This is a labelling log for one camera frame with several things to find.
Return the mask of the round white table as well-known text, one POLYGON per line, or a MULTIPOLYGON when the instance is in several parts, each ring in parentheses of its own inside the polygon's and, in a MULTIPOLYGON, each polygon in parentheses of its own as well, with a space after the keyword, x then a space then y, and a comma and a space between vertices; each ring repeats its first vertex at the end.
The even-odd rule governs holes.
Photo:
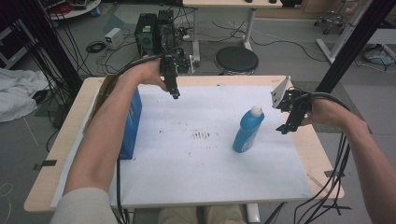
POLYGON ((59 0, 47 8, 47 12, 52 21, 74 18, 90 12, 93 16, 98 16, 98 7, 101 0, 59 0))

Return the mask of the person's right hand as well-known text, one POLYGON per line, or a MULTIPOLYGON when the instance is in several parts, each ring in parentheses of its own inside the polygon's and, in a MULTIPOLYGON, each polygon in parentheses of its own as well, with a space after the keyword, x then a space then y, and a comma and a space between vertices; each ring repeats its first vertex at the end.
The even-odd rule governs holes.
POLYGON ((302 126, 308 124, 323 124, 343 128, 351 113, 341 105, 323 98, 312 101, 312 110, 302 121, 302 126))

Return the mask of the grey metal rack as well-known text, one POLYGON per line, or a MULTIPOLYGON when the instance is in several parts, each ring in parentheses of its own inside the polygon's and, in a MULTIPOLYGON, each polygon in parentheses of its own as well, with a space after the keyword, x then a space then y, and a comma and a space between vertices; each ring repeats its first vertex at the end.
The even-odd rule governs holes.
POLYGON ((32 35, 22 20, 0 28, 0 68, 9 69, 30 49, 32 35))

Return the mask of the black round stool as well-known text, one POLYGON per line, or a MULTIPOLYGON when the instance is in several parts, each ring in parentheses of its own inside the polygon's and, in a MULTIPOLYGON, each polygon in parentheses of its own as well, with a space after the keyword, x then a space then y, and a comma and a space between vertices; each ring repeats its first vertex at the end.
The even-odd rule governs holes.
POLYGON ((216 53, 214 63, 223 74, 251 75, 259 66, 259 58, 249 49, 226 47, 216 53))

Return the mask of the white cloth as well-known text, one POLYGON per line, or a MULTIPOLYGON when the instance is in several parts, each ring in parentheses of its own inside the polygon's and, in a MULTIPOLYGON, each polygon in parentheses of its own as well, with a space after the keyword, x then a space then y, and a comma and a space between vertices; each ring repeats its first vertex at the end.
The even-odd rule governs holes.
POLYGON ((49 87, 42 71, 0 68, 0 122, 24 117, 35 109, 33 96, 49 87))

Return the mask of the office chair base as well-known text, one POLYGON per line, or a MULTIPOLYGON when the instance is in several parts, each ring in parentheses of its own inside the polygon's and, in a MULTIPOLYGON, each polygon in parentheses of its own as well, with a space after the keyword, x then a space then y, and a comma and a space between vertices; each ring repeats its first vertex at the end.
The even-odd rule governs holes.
POLYGON ((326 24, 327 27, 322 31, 324 35, 328 35, 333 27, 343 28, 346 24, 346 18, 336 11, 327 11, 318 20, 314 22, 315 26, 320 26, 321 24, 326 24))

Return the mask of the light wooden desk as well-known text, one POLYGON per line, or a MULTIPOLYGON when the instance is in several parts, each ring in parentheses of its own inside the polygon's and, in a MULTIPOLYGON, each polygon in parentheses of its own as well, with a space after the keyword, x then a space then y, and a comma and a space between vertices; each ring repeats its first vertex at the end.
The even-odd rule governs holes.
POLYGON ((215 9, 229 10, 232 13, 239 13, 242 10, 248 12, 246 17, 246 33, 242 35, 241 41, 245 49, 251 50, 249 39, 251 37, 255 14, 258 8, 282 8, 280 0, 182 0, 184 7, 193 9, 193 35, 192 35, 192 60, 194 63, 201 61, 200 43, 198 38, 199 11, 206 11, 210 15, 215 13, 215 9))

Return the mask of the small white device box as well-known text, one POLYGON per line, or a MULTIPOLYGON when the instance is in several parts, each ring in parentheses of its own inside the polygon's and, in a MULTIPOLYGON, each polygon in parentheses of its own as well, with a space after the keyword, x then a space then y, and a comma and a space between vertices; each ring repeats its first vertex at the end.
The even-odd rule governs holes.
POLYGON ((110 49, 116 49, 123 42, 123 35, 121 28, 113 28, 105 35, 105 40, 110 49))

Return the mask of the beige sleeve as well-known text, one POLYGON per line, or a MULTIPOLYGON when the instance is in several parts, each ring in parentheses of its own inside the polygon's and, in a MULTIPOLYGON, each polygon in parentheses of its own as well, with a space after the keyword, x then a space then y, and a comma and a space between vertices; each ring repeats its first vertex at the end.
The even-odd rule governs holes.
POLYGON ((106 191, 82 188, 61 198, 49 224, 118 224, 118 221, 106 191))

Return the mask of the black computer tower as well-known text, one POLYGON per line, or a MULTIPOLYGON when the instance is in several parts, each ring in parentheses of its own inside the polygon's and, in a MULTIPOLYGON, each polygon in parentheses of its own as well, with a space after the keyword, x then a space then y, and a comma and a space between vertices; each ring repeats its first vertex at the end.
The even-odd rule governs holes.
POLYGON ((142 13, 134 30, 134 37, 141 57, 152 54, 157 47, 155 23, 157 15, 142 13))
POLYGON ((157 26, 162 51, 168 51, 175 46, 174 11, 160 10, 157 17, 157 26))

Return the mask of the person's left leg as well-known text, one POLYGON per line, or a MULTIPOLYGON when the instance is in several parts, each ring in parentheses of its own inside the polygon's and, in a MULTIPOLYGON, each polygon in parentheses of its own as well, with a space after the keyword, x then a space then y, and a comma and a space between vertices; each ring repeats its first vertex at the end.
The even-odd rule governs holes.
POLYGON ((196 207, 168 207, 160 211, 158 224, 198 224, 196 207))

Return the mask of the blue bottle with white cap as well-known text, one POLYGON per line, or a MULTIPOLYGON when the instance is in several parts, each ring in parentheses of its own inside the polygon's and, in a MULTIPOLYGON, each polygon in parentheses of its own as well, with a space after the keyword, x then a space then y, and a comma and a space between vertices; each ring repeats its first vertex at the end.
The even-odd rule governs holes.
POLYGON ((240 120, 239 130, 233 140, 233 150, 244 153, 249 150, 264 120, 260 105, 254 105, 240 120))

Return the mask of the black tape strip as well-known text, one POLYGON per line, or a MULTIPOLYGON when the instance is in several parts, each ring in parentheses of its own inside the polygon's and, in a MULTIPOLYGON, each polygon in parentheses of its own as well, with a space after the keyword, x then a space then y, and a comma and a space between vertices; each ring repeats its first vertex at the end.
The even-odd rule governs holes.
POLYGON ((46 161, 42 161, 41 163, 35 164, 33 170, 35 170, 35 171, 41 171, 41 169, 42 169, 43 167, 55 166, 56 163, 57 163, 57 160, 46 160, 46 161))

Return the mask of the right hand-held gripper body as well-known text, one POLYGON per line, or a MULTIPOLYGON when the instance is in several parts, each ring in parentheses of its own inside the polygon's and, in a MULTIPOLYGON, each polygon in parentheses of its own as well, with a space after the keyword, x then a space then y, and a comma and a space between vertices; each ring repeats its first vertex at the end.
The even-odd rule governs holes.
POLYGON ((285 125, 287 126, 288 122, 294 122, 297 130, 305 114, 311 109, 311 93, 292 87, 290 76, 286 76, 271 92, 271 97, 273 108, 289 113, 285 125))

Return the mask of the person's leg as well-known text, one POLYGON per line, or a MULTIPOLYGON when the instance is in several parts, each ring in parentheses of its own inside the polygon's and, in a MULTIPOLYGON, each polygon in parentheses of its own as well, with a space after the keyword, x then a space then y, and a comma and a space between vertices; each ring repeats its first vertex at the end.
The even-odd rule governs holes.
POLYGON ((211 205, 205 208, 205 224, 247 224, 239 205, 211 205))
POLYGON ((160 211, 158 224, 198 224, 196 207, 168 207, 160 211))

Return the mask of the person's left hand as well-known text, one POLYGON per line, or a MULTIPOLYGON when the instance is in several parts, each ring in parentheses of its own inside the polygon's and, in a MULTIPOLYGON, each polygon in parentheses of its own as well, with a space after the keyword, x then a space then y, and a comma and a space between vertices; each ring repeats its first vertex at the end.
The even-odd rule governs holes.
POLYGON ((160 59, 155 59, 141 63, 128 69, 121 77, 129 86, 155 85, 163 91, 167 91, 165 83, 160 77, 160 61, 160 59))

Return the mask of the white metal stand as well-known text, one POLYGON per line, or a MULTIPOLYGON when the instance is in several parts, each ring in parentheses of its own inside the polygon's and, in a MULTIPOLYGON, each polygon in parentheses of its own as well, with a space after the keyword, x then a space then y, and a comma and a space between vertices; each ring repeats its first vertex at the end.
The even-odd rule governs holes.
POLYGON ((336 56, 339 54, 342 47, 350 38, 351 34, 359 24, 362 16, 364 15, 368 7, 371 5, 372 1, 373 0, 340 0, 339 6, 334 11, 340 12, 342 14, 342 10, 345 4, 348 2, 355 3, 355 6, 351 7, 349 10, 352 11, 353 8, 355 7, 356 11, 350 20, 345 15, 342 14, 346 18, 346 25, 342 28, 342 32, 339 38, 337 39, 337 41, 335 42, 335 44, 332 46, 331 49, 329 49, 326 46, 326 44, 322 39, 316 40, 317 45, 319 46, 320 50, 325 55, 329 63, 333 63, 335 61, 336 56))

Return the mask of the blue cardboard box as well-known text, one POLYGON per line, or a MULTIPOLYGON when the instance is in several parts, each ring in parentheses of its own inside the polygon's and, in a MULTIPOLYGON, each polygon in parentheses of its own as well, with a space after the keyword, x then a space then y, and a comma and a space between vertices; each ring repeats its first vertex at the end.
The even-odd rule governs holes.
MULTIPOLYGON (((107 96, 112 92, 112 85, 117 82, 115 76, 106 76, 99 88, 99 92, 96 94, 94 100, 92 112, 90 114, 89 120, 92 120, 96 112, 100 108, 101 104, 107 98, 107 96)), ((125 128, 123 133, 122 144, 120 148, 120 158, 122 160, 131 160, 134 154, 134 145, 136 142, 137 131, 140 121, 142 111, 142 102, 139 94, 139 90, 135 90, 133 98, 130 103, 130 108, 128 111, 128 116, 125 121, 125 128)))

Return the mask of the black aluminium post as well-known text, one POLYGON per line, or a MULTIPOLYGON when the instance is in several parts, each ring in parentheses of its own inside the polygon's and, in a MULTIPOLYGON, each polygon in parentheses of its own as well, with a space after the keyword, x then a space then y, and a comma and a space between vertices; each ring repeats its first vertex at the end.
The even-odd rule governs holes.
POLYGON ((326 75, 319 82, 316 91, 332 92, 349 66, 374 35, 380 23, 395 6, 396 0, 372 0, 349 39, 335 57, 326 75))

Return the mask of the person's right leg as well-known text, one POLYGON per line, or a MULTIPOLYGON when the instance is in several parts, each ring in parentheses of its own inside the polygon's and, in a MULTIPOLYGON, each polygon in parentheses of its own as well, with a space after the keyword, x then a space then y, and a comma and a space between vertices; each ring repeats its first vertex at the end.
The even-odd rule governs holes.
POLYGON ((205 224, 247 224, 239 205, 211 205, 205 208, 205 224))

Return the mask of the wooden table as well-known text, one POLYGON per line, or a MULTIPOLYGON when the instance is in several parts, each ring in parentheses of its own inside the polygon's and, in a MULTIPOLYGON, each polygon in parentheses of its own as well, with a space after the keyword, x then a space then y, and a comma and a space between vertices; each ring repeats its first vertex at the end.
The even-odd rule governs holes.
MULTIPOLYGON (((283 76, 185 76, 179 77, 177 83, 181 87, 192 86, 269 86, 276 88, 284 79, 283 76)), ((91 113, 90 104, 94 102, 96 94, 103 83, 102 77, 89 77, 82 84, 70 112, 60 129, 58 137, 49 151, 46 160, 57 160, 55 166, 43 167, 27 196, 24 209, 31 213, 50 212, 50 203, 55 196, 56 189, 61 183, 61 172, 65 167, 67 155, 72 151, 72 145, 78 140, 78 131, 86 123, 91 113)), ((290 137, 296 146, 299 159, 304 167, 308 184, 319 198, 324 196, 332 200, 337 195, 330 191, 326 183, 326 172, 333 169, 317 133, 312 126, 305 126, 291 133, 290 137)))

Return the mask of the blue bag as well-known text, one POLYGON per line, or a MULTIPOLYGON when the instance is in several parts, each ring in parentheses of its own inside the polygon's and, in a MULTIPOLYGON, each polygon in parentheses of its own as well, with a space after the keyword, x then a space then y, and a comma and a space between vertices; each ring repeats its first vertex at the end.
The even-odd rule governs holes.
POLYGON ((382 45, 375 45, 364 51, 363 57, 371 62, 384 66, 389 66, 395 63, 395 60, 386 53, 382 45))

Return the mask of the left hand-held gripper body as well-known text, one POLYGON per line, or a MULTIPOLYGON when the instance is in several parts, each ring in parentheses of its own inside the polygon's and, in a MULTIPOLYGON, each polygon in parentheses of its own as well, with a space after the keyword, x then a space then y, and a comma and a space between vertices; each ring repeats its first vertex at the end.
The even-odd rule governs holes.
POLYGON ((160 73, 169 92, 178 92, 177 76, 188 73, 190 67, 191 60, 183 49, 171 49, 162 54, 160 73))

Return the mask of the white paper sheet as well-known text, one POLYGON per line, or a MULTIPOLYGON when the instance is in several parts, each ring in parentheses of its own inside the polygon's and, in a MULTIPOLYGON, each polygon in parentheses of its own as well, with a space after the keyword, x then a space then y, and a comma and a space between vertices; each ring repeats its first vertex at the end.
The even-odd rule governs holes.
POLYGON ((131 207, 293 201, 311 195, 296 146, 276 131, 283 116, 269 86, 192 86, 172 99, 139 89, 143 103, 131 160, 116 161, 110 201, 131 207), (240 120, 260 105, 252 147, 233 150, 240 120))

